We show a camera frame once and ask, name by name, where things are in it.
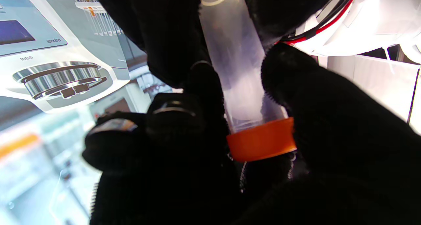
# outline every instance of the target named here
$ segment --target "cable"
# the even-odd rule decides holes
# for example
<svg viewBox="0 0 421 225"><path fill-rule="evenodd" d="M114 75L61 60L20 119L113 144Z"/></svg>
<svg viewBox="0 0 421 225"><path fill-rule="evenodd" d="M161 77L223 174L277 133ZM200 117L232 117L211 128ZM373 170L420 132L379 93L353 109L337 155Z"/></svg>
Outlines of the cable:
<svg viewBox="0 0 421 225"><path fill-rule="evenodd" d="M294 37L287 37L281 39L279 42L286 42L288 44L294 44L298 42L305 41L314 37L315 35L321 33L322 31L326 30L327 28L331 27L335 22L337 22L346 10L351 6L354 0L340 0L337 5L332 9L332 11L324 18L316 27Z"/></svg>
<svg viewBox="0 0 421 225"><path fill-rule="evenodd" d="M338 3L335 5L335 7L329 12L329 14L319 24L317 24L314 28L306 31L305 33L294 36L294 37L283 38L283 39L281 39L281 41L283 41L283 42L293 41L293 40L297 40L297 39L304 38L304 37L307 37L307 39L310 38L308 36L310 33L315 33L318 29L320 29L320 27L323 27L323 25L325 25L329 20L334 18L335 15L337 15L346 6L347 3L349 3L349 0L339 0Z"/></svg>
<svg viewBox="0 0 421 225"><path fill-rule="evenodd" d="M326 24L325 26L323 26L322 28L320 28L320 29L318 29L317 31L316 31L316 33L315 33L315 35L317 35L317 34L319 34L319 33L321 33L321 32L323 32L324 30L326 30L326 29L328 29L329 27L331 27L333 24L335 24L338 20L340 20L341 19L341 17L345 14L345 12L348 10L348 8L351 6L351 4L352 4L352 2L353 2L354 0L350 0L349 1L349 3L348 4L346 4L346 6L343 8L343 10L338 14L338 16L336 17L336 18L334 18L334 20L332 20L329 24ZM309 37L309 38L307 38L307 37L302 37L302 38L299 38L299 39L296 39L296 40L292 40L292 41L286 41L285 43L286 44L288 44L288 45L292 45L292 44L295 44L295 43L298 43L298 42L303 42L303 41L305 41L305 40L307 40L307 39L310 39L310 38L312 38L312 37Z"/></svg>

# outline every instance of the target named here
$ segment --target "black wire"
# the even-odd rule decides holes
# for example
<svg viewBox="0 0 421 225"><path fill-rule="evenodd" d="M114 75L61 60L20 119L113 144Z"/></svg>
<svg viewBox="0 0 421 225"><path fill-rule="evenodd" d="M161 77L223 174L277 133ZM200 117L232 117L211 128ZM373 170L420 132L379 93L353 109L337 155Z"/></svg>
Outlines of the black wire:
<svg viewBox="0 0 421 225"><path fill-rule="evenodd" d="M300 38L312 38L316 35L317 30L327 24L332 18L334 18L351 0L339 0L336 6L332 9L331 12L319 23L316 27L294 37L282 38L280 42L294 41Z"/></svg>

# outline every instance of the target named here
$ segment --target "white device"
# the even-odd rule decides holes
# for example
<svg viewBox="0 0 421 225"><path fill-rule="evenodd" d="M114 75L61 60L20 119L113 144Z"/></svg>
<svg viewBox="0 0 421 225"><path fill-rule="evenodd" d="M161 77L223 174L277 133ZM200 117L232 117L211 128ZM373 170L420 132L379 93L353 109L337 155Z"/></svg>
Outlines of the white device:
<svg viewBox="0 0 421 225"><path fill-rule="evenodd" d="M337 2L331 0L297 34L319 24ZM396 44L413 46L420 34L421 0L354 0L335 24L294 47L314 56L353 56Z"/></svg>
<svg viewBox="0 0 421 225"><path fill-rule="evenodd" d="M110 66L92 54L47 0L0 0L0 95L55 113L94 102L129 81L125 62Z"/></svg>

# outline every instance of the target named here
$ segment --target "label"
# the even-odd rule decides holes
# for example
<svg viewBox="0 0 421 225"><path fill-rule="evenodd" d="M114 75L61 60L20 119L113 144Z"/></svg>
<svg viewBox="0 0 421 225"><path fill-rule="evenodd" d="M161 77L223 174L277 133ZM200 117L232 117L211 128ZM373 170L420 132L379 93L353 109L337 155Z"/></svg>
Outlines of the label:
<svg viewBox="0 0 421 225"><path fill-rule="evenodd" d="M120 131L120 132L132 132L137 128L137 125L131 120L126 119L112 119L105 122L102 125L93 128L88 135L92 135L98 132L107 131Z"/></svg>

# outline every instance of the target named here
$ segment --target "metal ring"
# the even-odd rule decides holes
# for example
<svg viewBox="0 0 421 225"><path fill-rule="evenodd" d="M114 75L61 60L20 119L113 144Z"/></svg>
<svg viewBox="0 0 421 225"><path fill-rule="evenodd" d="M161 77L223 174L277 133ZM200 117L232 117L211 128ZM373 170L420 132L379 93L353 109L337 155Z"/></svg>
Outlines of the metal ring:
<svg viewBox="0 0 421 225"><path fill-rule="evenodd" d="M71 67L72 69L77 69L81 67L95 67L100 68L97 64L91 62L54 62L38 66L33 66L28 69L23 69L19 72L16 72L13 75L13 79L17 82L22 82L25 78L30 77L31 75L39 74L42 72L57 72L62 68Z"/></svg>
<svg viewBox="0 0 421 225"><path fill-rule="evenodd" d="M102 81L101 74L96 67L84 67L62 70L30 79L25 82L25 87L32 98L37 100L69 88L100 81Z"/></svg>

